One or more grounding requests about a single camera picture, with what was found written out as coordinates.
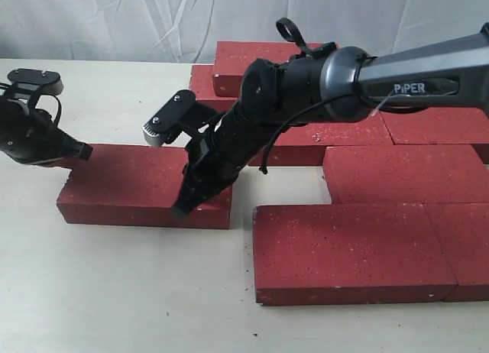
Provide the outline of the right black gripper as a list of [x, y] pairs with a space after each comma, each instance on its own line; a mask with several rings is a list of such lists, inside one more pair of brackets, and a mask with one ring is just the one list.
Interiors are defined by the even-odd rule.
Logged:
[[232, 109], [222, 116], [217, 128], [211, 126], [200, 137], [193, 138], [186, 146], [188, 161], [173, 212], [186, 217], [227, 189], [278, 128], [277, 123], [247, 120]]

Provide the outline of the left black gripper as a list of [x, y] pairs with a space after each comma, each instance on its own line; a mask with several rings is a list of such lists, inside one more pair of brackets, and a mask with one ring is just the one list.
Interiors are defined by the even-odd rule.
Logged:
[[18, 164], [73, 169], [87, 161], [91, 145], [59, 128], [62, 105], [52, 116], [42, 108], [30, 108], [17, 99], [1, 99], [1, 152]]

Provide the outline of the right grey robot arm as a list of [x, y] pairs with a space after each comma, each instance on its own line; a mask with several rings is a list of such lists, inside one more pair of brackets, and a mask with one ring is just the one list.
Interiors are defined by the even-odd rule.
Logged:
[[256, 59], [231, 108], [190, 128], [187, 164], [173, 204], [189, 215], [232, 185], [256, 156], [267, 159], [293, 126], [352, 123], [377, 112], [411, 114], [430, 107], [488, 108], [488, 29], [375, 57], [329, 42], [310, 47], [288, 18], [276, 23], [299, 53], [285, 63]]

